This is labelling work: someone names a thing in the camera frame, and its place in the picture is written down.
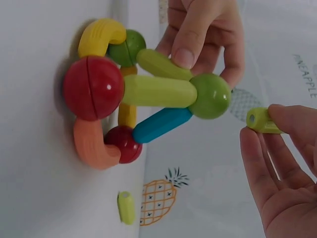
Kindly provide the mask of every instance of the fingernail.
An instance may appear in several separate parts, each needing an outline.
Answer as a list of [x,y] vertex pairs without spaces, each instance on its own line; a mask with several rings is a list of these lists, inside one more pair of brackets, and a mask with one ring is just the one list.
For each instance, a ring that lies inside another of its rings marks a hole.
[[175,53],[174,62],[182,68],[191,69],[194,66],[194,54],[185,48],[179,48]]

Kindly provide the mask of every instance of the blue stick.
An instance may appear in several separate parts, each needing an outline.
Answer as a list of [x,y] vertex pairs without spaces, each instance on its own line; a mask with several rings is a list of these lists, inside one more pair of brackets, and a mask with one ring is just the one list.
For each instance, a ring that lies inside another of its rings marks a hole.
[[137,143],[149,143],[187,122],[193,114],[188,108],[164,108],[137,124],[133,138]]

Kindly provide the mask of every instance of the hand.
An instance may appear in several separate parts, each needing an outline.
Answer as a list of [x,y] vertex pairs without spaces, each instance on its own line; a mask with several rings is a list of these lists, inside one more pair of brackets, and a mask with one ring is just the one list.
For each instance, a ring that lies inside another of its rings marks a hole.
[[[312,173],[317,175],[317,110],[271,105],[269,115],[289,134]],[[267,238],[317,237],[317,186],[299,167],[277,134],[240,133],[241,153]]]
[[157,51],[194,74],[213,72],[221,47],[220,75],[233,88],[244,73],[244,37],[236,0],[169,0],[168,27]]

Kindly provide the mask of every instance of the pineapple leaves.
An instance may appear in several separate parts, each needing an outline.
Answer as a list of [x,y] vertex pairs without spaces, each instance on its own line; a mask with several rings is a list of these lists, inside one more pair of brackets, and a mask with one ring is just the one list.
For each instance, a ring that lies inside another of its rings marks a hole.
[[168,168],[168,175],[169,177],[165,175],[165,179],[170,183],[173,183],[174,187],[180,188],[182,185],[188,186],[188,183],[184,182],[183,180],[189,180],[189,178],[187,175],[181,174],[179,167],[173,169]]

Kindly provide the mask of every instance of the magnetic building toy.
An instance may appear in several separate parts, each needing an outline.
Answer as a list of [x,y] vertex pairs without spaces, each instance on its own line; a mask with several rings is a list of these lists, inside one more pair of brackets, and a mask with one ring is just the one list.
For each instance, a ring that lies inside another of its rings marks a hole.
[[[193,115],[218,118],[230,105],[231,90],[221,77],[193,76],[168,57],[147,49],[139,32],[113,19],[96,20],[84,30],[78,55],[80,59],[65,75],[63,96],[76,115],[77,153],[95,169],[131,163],[144,143]],[[137,64],[152,76],[138,75]],[[137,106],[164,108],[136,125]],[[118,126],[104,135],[101,120],[117,108]]]

